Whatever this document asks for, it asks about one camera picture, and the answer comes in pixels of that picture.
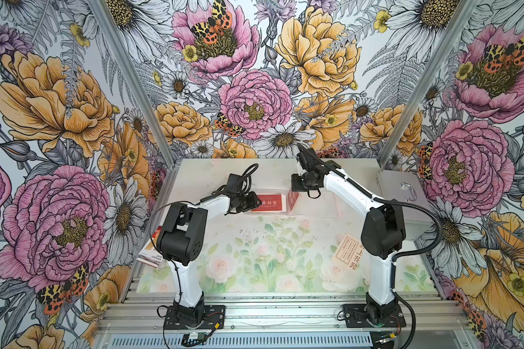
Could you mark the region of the red landscape greeting card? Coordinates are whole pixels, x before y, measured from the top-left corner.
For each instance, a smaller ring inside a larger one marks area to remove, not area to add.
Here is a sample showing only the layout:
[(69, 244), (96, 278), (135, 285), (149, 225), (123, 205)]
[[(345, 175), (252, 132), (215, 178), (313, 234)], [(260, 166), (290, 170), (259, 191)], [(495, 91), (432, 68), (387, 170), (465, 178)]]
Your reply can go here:
[(253, 212), (286, 212), (287, 204), (285, 195), (279, 193), (268, 193), (259, 195), (261, 204), (253, 209)]

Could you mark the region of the pink photo album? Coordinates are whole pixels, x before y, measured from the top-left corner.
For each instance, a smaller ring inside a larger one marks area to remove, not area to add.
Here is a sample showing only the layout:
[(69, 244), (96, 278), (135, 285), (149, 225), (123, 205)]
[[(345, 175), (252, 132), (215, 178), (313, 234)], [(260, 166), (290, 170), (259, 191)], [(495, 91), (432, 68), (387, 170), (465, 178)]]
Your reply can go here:
[[(286, 196), (290, 190), (285, 189), (256, 189), (257, 196), (268, 193), (279, 193)], [(294, 210), (289, 213), (286, 212), (246, 212), (246, 216), (290, 216), (290, 217), (306, 217), (306, 218), (345, 218), (352, 214), (357, 214), (357, 211), (352, 209), (348, 204), (343, 202), (336, 194), (330, 191), (321, 190), (320, 196), (317, 198), (317, 192), (300, 193), (298, 201), (295, 204)]]

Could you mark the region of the cream card with framed text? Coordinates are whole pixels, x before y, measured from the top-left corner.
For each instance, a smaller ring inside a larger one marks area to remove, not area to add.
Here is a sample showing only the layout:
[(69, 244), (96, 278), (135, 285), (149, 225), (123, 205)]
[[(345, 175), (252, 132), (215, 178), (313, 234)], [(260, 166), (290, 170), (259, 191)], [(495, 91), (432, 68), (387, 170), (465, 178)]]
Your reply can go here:
[(332, 262), (340, 268), (357, 270), (363, 253), (362, 242), (350, 234), (345, 234), (333, 254)]

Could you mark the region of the red card with white characters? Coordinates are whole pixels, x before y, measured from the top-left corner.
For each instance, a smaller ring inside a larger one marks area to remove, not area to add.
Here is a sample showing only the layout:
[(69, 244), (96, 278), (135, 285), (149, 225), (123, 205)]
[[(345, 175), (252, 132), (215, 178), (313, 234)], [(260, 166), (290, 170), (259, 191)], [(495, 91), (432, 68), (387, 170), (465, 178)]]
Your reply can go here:
[(286, 196), (287, 211), (291, 213), (294, 210), (295, 204), (298, 201), (300, 193), (295, 191), (289, 191)]

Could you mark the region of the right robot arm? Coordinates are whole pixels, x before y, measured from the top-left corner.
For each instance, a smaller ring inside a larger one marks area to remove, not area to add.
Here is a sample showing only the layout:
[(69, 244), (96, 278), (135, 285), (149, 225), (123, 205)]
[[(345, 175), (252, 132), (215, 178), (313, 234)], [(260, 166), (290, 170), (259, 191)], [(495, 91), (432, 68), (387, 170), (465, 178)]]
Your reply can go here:
[(312, 148), (300, 150), (296, 159), (298, 173), (291, 176), (294, 192), (319, 192), (324, 188), (364, 216), (360, 240), (371, 255), (366, 318), (375, 326), (383, 324), (397, 312), (393, 256), (406, 238), (403, 209), (361, 186), (336, 162), (321, 160)]

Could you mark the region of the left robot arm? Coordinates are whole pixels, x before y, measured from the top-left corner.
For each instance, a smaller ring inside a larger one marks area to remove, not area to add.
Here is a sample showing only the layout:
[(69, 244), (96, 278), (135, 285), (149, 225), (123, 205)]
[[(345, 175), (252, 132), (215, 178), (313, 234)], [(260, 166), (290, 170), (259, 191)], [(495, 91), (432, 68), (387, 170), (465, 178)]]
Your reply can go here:
[(179, 201), (168, 205), (168, 212), (154, 242), (155, 250), (173, 265), (177, 287), (173, 304), (165, 316), (166, 330), (178, 324), (197, 328), (208, 320), (205, 295), (193, 262), (201, 254), (209, 220), (250, 212), (261, 206), (262, 201), (251, 190), (252, 174), (258, 167), (254, 164), (240, 175), (230, 174), (226, 184), (197, 203)]

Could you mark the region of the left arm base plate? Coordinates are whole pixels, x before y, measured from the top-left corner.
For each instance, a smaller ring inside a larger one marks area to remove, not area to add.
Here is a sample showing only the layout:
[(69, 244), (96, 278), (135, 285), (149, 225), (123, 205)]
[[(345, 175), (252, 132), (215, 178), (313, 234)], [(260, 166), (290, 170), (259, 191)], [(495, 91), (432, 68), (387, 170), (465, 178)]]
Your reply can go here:
[(198, 305), (187, 308), (176, 303), (164, 316), (164, 330), (221, 330), (226, 316), (225, 305)]

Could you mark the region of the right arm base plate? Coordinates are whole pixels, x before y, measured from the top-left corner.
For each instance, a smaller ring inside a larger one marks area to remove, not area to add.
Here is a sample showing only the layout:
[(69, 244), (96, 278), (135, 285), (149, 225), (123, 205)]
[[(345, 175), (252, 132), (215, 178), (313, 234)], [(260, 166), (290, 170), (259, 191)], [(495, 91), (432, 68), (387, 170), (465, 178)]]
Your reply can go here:
[(403, 328), (406, 319), (400, 306), (393, 302), (391, 305), (378, 306), (361, 303), (342, 305), (341, 315), (347, 328)]

